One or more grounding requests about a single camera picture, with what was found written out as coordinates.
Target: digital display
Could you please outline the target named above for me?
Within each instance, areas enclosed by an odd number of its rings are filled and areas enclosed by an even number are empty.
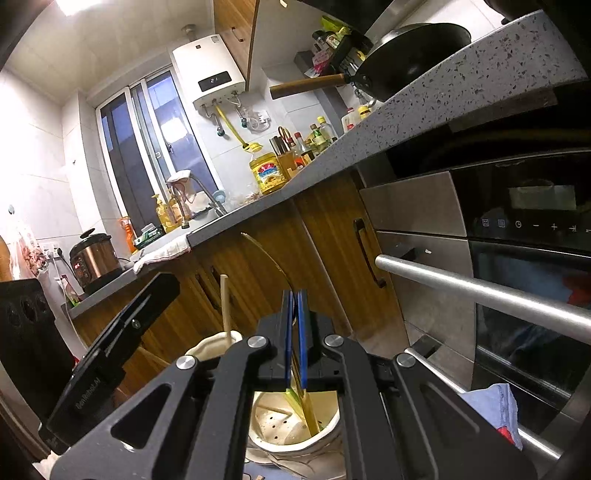
[[[511,207],[516,210],[576,210],[573,185],[543,185],[509,188]]]
[[[199,80],[199,88],[201,88],[202,92],[207,92],[212,88],[218,87],[223,85],[224,83],[231,82],[232,79],[230,78],[230,74],[226,72],[217,73],[209,78]]]

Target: cabinet door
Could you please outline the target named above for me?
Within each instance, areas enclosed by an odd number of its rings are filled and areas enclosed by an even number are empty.
[[[381,251],[350,174],[300,193],[295,204],[356,339],[375,355],[391,358],[402,352],[408,338],[396,293],[389,275],[375,266]]]
[[[201,340],[222,331],[221,311],[216,310],[206,285],[201,281],[203,267],[191,253],[166,262],[158,271],[172,272],[180,282],[180,294],[144,333],[140,346],[125,363],[121,390],[133,394]],[[146,274],[100,304],[74,319],[77,331],[87,345],[156,275]]]
[[[223,38],[247,86],[256,8],[256,0],[213,0],[215,31]]]
[[[196,248],[206,274],[212,275],[211,284],[217,283],[217,275],[228,275],[232,317],[235,324],[242,319],[237,326],[243,335],[254,332],[260,318],[280,311],[282,293],[289,285],[272,261],[240,232],[263,245],[296,290],[307,290],[312,310],[332,318],[338,333],[350,335],[330,278],[290,202],[276,205]]]

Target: red cloth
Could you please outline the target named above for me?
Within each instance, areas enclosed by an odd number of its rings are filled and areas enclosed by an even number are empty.
[[[501,427],[500,429],[496,430],[499,432],[503,437],[509,440],[513,445],[515,444],[513,437],[511,436],[511,432],[507,429],[507,427]]]

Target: oven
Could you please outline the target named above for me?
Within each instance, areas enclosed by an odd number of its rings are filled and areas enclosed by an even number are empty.
[[[504,158],[361,191],[382,252],[591,309],[591,150]],[[409,341],[465,388],[511,385],[559,448],[591,405],[591,346],[392,275]]]

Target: wooden pan handle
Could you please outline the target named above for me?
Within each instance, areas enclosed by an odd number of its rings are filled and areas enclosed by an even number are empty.
[[[311,92],[320,88],[340,87],[349,83],[349,76],[344,73],[337,75],[324,75],[314,79],[295,80],[293,82],[282,83],[269,88],[271,98],[278,98],[295,95],[296,93]]]

